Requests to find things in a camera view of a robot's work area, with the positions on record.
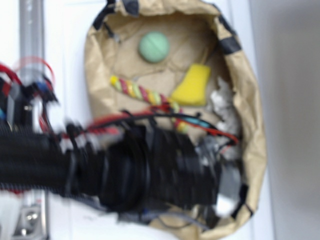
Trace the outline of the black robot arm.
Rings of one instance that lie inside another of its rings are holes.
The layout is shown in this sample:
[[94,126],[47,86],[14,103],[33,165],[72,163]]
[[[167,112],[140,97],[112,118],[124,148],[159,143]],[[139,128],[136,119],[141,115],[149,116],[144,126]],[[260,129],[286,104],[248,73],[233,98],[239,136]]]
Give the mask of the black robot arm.
[[106,149],[89,143],[62,150],[47,134],[0,130],[0,187],[46,189],[118,213],[163,213],[170,207],[212,207],[232,214],[246,189],[239,169],[216,152],[208,136],[138,125]]

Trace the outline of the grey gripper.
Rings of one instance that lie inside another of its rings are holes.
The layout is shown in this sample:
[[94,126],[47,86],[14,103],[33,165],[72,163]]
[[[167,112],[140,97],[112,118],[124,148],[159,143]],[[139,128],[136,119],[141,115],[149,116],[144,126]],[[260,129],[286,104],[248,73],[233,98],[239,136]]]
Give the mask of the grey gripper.
[[219,153],[219,144],[214,138],[203,138],[195,147],[199,161],[215,180],[215,203],[212,208],[216,216],[227,218],[241,202],[242,178],[236,163]]

